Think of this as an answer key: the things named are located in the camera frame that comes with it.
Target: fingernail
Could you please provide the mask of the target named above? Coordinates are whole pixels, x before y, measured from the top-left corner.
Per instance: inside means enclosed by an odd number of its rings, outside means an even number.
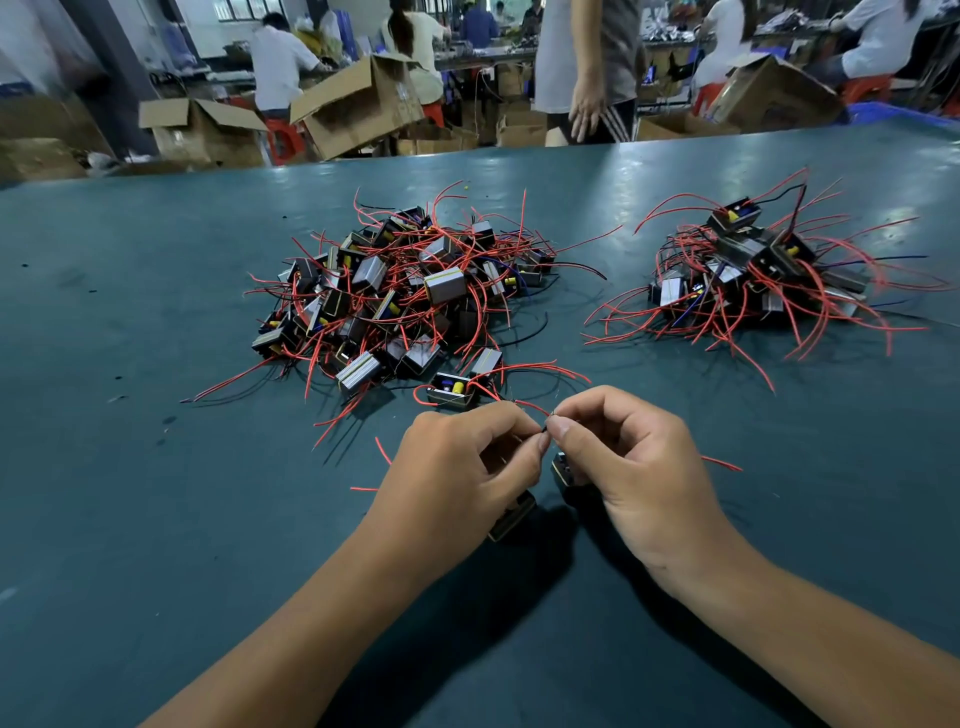
[[[573,420],[560,415],[550,415],[546,421],[547,429],[555,440],[562,440],[571,425],[573,425]]]

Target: workbench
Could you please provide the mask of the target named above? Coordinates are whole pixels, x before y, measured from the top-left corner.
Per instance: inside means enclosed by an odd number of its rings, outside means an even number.
[[[369,406],[313,450],[311,426],[339,411],[321,383],[256,374],[183,398],[257,361],[247,273],[276,275],[294,235],[356,227],[373,206],[425,203],[462,179],[469,201],[442,222],[524,219],[559,245],[624,230],[562,259],[545,294],[518,302],[509,363],[549,361],[689,422],[721,503],[767,556],[954,653],[960,652],[960,331],[882,336],[831,324],[804,362],[786,332],[741,345],[777,385],[727,350],[687,341],[582,346],[601,302],[643,285],[676,225],[636,223],[669,195],[728,202],[809,165],[811,190],[845,193],[808,217],[848,212],[878,255],[955,279],[960,148],[912,121],[857,128],[417,158],[0,190],[0,712],[10,726],[130,726],[248,635],[360,522],[421,408],[409,391]],[[784,199],[767,222],[789,211]],[[874,302],[905,298],[881,293]],[[960,320],[956,292],[903,305]],[[896,319],[907,326],[915,320]],[[589,329],[593,332],[600,328]],[[509,391],[551,409],[575,386],[511,374]],[[624,558],[595,503],[569,509],[544,464],[540,508],[506,542],[484,544],[374,646],[324,726],[816,725],[790,694],[661,593]]]

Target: person's hand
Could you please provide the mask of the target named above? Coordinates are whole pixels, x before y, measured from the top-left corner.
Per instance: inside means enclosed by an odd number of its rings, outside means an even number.
[[[549,444],[508,401],[453,416],[418,415],[359,530],[425,588],[480,546],[537,483]]]
[[[750,551],[720,510],[679,417],[595,387],[561,402],[547,429],[571,469],[600,490],[627,547],[669,594],[682,598]]]
[[[600,115],[607,107],[607,90],[603,69],[587,69],[577,75],[573,87],[573,103],[570,105],[570,141],[582,144],[597,131]]]

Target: gray shirt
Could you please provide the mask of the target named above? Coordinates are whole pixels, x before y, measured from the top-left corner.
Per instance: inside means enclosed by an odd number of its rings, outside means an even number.
[[[600,46],[607,103],[636,98],[636,48],[640,40],[641,0],[602,0]],[[537,49],[537,98],[534,109],[569,113],[577,83],[577,57],[570,32],[570,0],[550,0],[543,9]]]

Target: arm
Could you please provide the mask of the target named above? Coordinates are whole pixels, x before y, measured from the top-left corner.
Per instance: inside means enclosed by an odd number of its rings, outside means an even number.
[[[417,417],[356,531],[145,728],[315,725],[367,647],[537,482],[549,444],[511,402]]]
[[[570,103],[570,135],[583,141],[597,130],[607,105],[603,54],[600,48],[600,17],[603,0],[571,0],[570,30],[577,57],[577,84]]]
[[[547,421],[631,552],[834,728],[960,724],[960,661],[778,569],[724,516],[677,417],[611,387]]]

